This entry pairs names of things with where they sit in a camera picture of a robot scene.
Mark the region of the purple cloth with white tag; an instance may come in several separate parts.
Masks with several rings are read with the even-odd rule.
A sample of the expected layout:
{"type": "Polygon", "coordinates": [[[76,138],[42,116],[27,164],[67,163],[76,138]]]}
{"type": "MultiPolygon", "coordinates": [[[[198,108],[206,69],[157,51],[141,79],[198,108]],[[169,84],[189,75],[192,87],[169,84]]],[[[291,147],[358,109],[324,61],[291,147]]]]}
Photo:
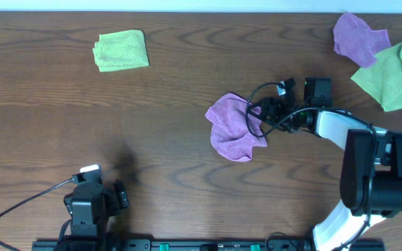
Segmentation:
{"type": "Polygon", "coordinates": [[[246,125],[246,104],[242,97],[227,93],[206,112],[211,122],[210,142],[224,158],[235,162],[248,162],[253,157],[253,147],[267,147],[264,137],[253,136],[246,125]]]}

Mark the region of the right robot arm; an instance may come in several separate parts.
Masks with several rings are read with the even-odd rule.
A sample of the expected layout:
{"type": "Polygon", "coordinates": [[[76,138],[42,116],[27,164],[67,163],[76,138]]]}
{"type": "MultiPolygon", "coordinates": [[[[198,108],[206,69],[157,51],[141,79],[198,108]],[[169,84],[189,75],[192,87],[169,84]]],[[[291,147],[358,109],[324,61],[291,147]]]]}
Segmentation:
{"type": "Polygon", "coordinates": [[[362,236],[402,211],[402,133],[376,127],[334,107],[329,78],[306,78],[303,105],[295,101],[293,78],[275,85],[278,97],[248,99],[245,117],[266,123],[271,131],[304,130],[328,139],[344,150],[344,156],[341,199],[333,211],[308,236],[270,234],[266,250],[384,250],[382,241],[362,236]]]}

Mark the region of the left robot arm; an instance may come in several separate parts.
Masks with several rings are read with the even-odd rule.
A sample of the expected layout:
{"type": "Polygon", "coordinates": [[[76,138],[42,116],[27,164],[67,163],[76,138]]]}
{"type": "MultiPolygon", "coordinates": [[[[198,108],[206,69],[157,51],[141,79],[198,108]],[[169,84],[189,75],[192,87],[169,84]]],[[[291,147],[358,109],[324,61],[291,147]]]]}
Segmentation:
{"type": "Polygon", "coordinates": [[[107,233],[110,217],[120,214],[129,207],[124,184],[116,180],[113,189],[99,182],[86,182],[77,185],[73,193],[64,199],[70,210],[70,234],[61,231],[56,250],[111,250],[113,237],[107,233]]]}

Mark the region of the purple cloth at top right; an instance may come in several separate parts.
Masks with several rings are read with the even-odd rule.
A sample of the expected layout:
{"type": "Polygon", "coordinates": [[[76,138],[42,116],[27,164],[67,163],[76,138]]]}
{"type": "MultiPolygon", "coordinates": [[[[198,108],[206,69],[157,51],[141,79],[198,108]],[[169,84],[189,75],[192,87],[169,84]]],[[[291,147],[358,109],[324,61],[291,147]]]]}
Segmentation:
{"type": "Polygon", "coordinates": [[[361,68],[371,67],[377,61],[375,55],[391,47],[386,29],[372,30],[364,20],[349,12],[339,17],[333,35],[334,51],[361,68]]]}

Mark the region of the crumpled green cloth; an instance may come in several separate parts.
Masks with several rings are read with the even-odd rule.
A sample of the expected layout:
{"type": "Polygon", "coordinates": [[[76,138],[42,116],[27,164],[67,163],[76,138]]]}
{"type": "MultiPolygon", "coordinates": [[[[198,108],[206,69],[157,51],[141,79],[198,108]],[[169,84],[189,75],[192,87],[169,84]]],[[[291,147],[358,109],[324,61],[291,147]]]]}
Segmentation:
{"type": "Polygon", "coordinates": [[[360,68],[351,80],[374,98],[385,112],[402,109],[402,43],[375,55],[376,63],[360,68]]]}

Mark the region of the folded green cloth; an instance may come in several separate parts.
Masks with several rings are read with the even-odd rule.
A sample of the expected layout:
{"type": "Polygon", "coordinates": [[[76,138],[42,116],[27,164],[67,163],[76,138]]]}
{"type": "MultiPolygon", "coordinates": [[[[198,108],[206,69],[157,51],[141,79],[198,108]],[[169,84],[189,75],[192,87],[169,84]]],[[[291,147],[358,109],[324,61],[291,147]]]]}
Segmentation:
{"type": "Polygon", "coordinates": [[[127,30],[99,35],[92,49],[100,72],[114,72],[149,66],[149,58],[141,30],[127,30]]]}

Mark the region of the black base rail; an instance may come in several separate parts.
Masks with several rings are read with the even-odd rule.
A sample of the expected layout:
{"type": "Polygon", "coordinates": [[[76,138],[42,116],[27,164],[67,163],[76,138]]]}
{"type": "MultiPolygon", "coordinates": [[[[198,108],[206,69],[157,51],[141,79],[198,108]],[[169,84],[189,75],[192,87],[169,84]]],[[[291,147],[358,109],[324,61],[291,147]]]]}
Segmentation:
{"type": "Polygon", "coordinates": [[[112,239],[94,241],[34,241],[32,251],[314,251],[306,240],[275,238],[269,241],[150,241],[148,239],[112,239]]]}

